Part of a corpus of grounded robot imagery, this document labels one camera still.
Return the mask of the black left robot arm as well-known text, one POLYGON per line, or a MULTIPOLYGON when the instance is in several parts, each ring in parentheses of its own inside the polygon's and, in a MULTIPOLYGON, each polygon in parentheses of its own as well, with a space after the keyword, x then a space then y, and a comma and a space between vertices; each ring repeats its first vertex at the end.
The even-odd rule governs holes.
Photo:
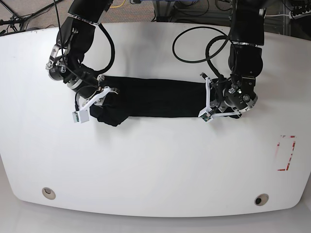
POLYGON ((206 74, 206 106, 199 113, 204 121, 215 117, 240 118, 251 110, 258 96, 254 91, 256 77, 263 69, 262 46, 264 45, 265 4, 263 0, 232 1, 231 27, 228 35, 213 38, 206 47, 209 68, 215 74, 206 74), (228 65, 229 77, 224 77, 211 61, 209 50, 219 40, 230 42, 228 65))

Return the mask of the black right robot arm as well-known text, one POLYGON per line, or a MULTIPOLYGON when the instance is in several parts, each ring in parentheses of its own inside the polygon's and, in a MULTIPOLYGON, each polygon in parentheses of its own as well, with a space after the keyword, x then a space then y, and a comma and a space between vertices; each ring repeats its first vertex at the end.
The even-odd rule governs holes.
POLYGON ((58 25, 59 32, 46 70, 53 80, 62 81, 75 93, 76 111, 80 110, 79 97, 87 100, 94 110, 101 108, 115 115, 121 110, 118 90, 105 87, 99 78, 115 61, 114 42, 102 25, 102 18, 111 4, 110 0, 75 0, 69 8, 69 16, 58 25), (93 70, 84 65, 83 60, 92 46, 97 27, 110 44, 110 60, 104 68, 93 70))

